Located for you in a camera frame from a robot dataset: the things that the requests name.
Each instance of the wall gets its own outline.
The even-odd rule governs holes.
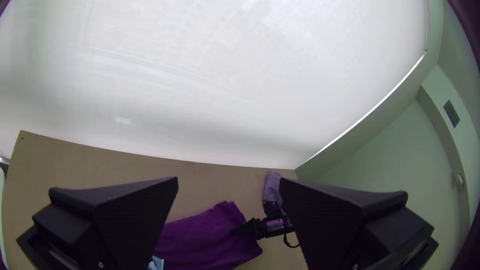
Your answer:
[[[448,156],[455,157],[450,158],[450,165],[453,171],[456,174],[462,174],[465,179],[465,189],[468,194],[469,204],[468,223],[470,224],[474,220],[480,201],[480,143],[473,120],[462,102],[459,93],[438,65],[433,68],[421,86],[422,90],[420,93],[424,91],[432,100],[435,108],[433,108],[433,110],[428,109],[426,106],[423,106],[423,102],[421,104],[437,128],[437,134],[440,135],[443,147]],[[460,118],[460,122],[455,128],[450,124],[447,114],[443,111],[443,105],[448,100],[451,101]],[[435,124],[437,121],[435,121],[432,111],[441,112],[438,114],[438,118],[441,118],[444,123],[447,123],[446,125],[444,124],[446,130],[442,131],[438,128],[438,125]]]
[[[438,65],[460,95],[476,133],[480,136],[480,73],[474,53],[457,16],[446,0],[443,14],[443,37]]]
[[[458,191],[451,173],[429,118],[413,101],[377,137],[312,179],[367,191],[407,191],[407,207],[435,227],[433,238],[439,243],[424,269],[442,270],[461,246]]]
[[[418,66],[399,82],[399,86],[370,115],[317,153],[295,171],[299,178],[308,180],[330,170],[340,161],[357,151],[377,136],[393,119],[415,100],[420,84],[437,64],[442,43],[444,2],[428,0],[427,52]]]

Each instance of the wooden board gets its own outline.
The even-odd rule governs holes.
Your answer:
[[[32,215],[50,203],[50,187],[92,188],[177,176],[179,191],[168,221],[199,214],[222,201],[234,201],[249,220],[265,216],[261,197],[268,171],[111,151],[21,131],[2,203],[9,269],[34,269],[16,239],[33,225]],[[296,178],[293,170],[271,171]],[[297,243],[294,233],[288,237]],[[237,269],[307,269],[300,248],[288,248],[281,236],[258,243],[263,254]]]

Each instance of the small purple object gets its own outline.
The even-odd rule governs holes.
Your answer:
[[[232,270],[262,254],[252,237],[231,235],[246,223],[232,201],[223,201],[201,214],[163,226],[153,254],[165,270]]]

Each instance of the air vent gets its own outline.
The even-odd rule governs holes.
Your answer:
[[[457,111],[455,110],[454,106],[448,100],[445,105],[443,105],[443,109],[446,112],[446,115],[448,116],[448,119],[450,119],[451,124],[453,125],[454,128],[457,127],[457,125],[460,122],[459,115],[457,114]]]

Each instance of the purple cloth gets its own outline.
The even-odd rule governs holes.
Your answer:
[[[274,202],[280,208],[283,215],[286,215],[284,211],[284,200],[280,195],[280,179],[282,175],[278,172],[269,171],[265,177],[265,186],[263,187],[263,196],[261,199],[263,203],[265,201]]]
[[[165,224],[154,255],[165,260],[165,270],[232,270],[263,252],[254,238],[230,235],[245,222],[235,203],[220,202]]]

